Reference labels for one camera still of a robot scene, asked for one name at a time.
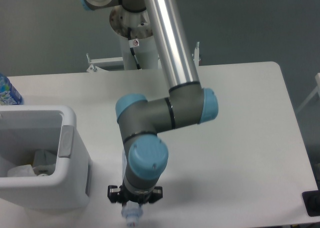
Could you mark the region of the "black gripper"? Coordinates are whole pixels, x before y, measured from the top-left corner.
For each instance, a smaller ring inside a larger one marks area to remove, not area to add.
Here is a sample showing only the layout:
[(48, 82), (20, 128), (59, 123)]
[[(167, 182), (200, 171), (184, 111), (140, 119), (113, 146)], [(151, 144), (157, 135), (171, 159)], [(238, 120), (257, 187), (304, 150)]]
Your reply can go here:
[(133, 187), (131, 184), (122, 182), (121, 186), (109, 185), (107, 187), (107, 197), (112, 204), (125, 204), (129, 201), (137, 204), (154, 204), (163, 198), (162, 186), (151, 186), (147, 189)]

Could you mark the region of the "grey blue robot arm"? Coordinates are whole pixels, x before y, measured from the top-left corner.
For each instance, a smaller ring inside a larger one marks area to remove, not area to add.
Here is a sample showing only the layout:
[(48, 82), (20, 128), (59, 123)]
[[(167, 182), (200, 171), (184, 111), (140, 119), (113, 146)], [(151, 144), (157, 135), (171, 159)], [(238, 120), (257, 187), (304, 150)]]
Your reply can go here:
[(115, 106), (127, 165), (120, 186), (110, 185), (112, 203), (153, 204), (163, 197), (157, 182), (169, 151), (158, 133), (214, 120), (219, 112), (210, 88), (202, 88), (188, 49), (176, 0), (80, 0), (90, 11), (120, 5), (132, 14), (148, 13), (169, 96), (148, 101), (142, 94), (121, 97)]

